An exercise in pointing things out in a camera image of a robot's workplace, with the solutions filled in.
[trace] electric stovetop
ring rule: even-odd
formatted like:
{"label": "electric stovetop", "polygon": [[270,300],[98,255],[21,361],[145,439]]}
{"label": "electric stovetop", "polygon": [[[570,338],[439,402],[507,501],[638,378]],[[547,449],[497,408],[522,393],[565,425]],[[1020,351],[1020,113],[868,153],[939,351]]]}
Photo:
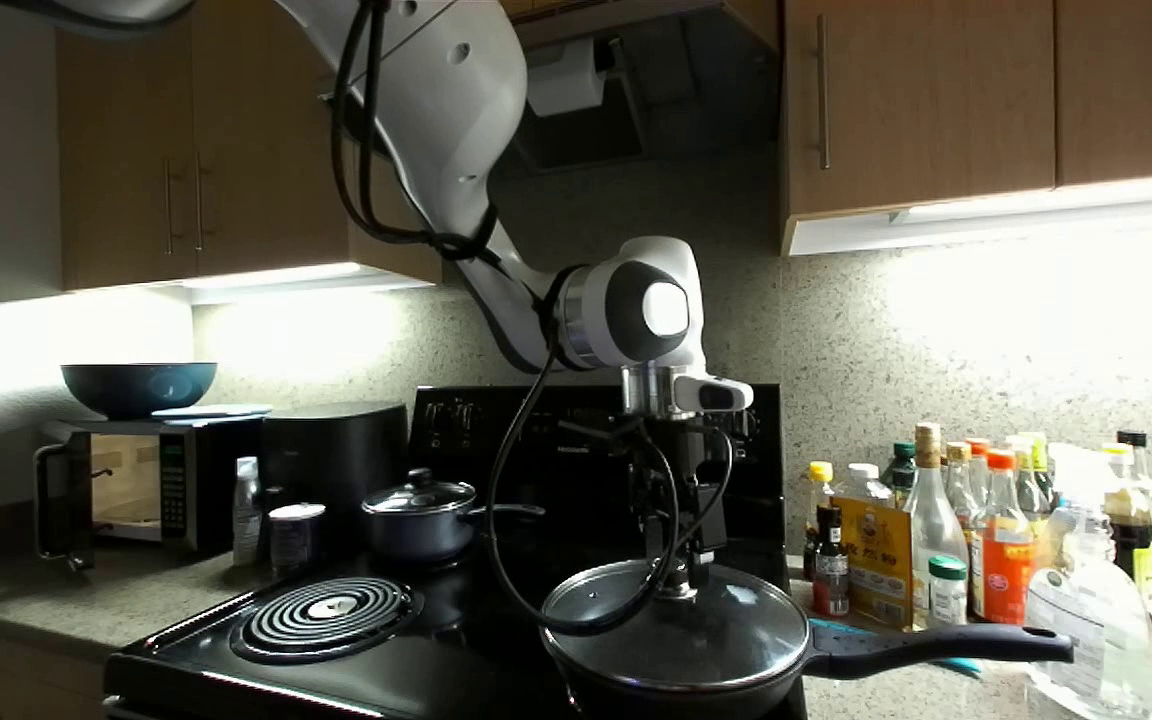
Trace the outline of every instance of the electric stovetop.
{"label": "electric stovetop", "polygon": [[333,563],[165,630],[102,668],[112,716],[570,716],[488,551]]}

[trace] microwave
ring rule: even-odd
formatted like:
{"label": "microwave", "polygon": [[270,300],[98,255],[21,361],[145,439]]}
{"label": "microwave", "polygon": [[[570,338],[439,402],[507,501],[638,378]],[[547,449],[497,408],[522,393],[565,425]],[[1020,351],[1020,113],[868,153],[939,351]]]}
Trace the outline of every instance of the microwave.
{"label": "microwave", "polygon": [[93,567],[107,542],[223,551],[251,425],[259,418],[76,425],[37,452],[37,551],[68,572]]}

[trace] black pot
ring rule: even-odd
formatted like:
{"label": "black pot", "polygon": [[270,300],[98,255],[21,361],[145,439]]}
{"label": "black pot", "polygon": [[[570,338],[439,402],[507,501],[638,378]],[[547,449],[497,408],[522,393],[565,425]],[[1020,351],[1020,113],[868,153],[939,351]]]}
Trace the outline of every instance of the black pot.
{"label": "black pot", "polygon": [[[566,577],[542,617],[594,621],[642,587],[648,563],[621,562]],[[600,638],[542,631],[542,648],[586,716],[761,720],[791,705],[801,675],[870,675],[936,657],[1072,661],[1072,639],[1025,630],[859,631],[813,623],[761,577],[707,567],[669,585],[642,612]]]}
{"label": "black pot", "polygon": [[[365,501],[368,547],[395,563],[453,563],[468,542],[472,522],[488,509],[472,509],[472,484],[416,479]],[[497,505],[491,513],[542,517],[534,505]]]}

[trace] under-cabinet light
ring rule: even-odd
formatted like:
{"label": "under-cabinet light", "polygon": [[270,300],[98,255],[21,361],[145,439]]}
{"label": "under-cabinet light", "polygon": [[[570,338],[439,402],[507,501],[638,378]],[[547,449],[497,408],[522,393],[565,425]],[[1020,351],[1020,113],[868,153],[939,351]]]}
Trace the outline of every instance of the under-cabinet light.
{"label": "under-cabinet light", "polygon": [[314,291],[314,288],[431,288],[428,279],[395,276],[365,266],[309,266],[309,268],[270,268],[270,274],[236,274],[236,276],[190,276],[181,279],[190,291],[190,303],[228,303],[248,296],[284,296],[284,291]]}
{"label": "under-cabinet light", "polygon": [[1034,239],[1072,233],[1152,233],[1152,182],[931,202],[913,210],[791,220],[782,255],[920,243]]}

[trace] pot lid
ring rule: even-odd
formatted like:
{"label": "pot lid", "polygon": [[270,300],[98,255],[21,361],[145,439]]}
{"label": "pot lid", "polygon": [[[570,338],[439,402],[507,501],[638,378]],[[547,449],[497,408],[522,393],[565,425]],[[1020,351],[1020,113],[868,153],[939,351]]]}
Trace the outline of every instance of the pot lid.
{"label": "pot lid", "polygon": [[[566,577],[547,594],[542,617],[591,621],[642,587],[648,563],[621,562]],[[695,595],[660,594],[612,631],[559,638],[542,648],[600,680],[642,693],[728,693],[801,668],[813,623],[767,582],[710,563]]]}
{"label": "pot lid", "polygon": [[365,513],[465,513],[472,505],[472,484],[403,484],[365,501]]}

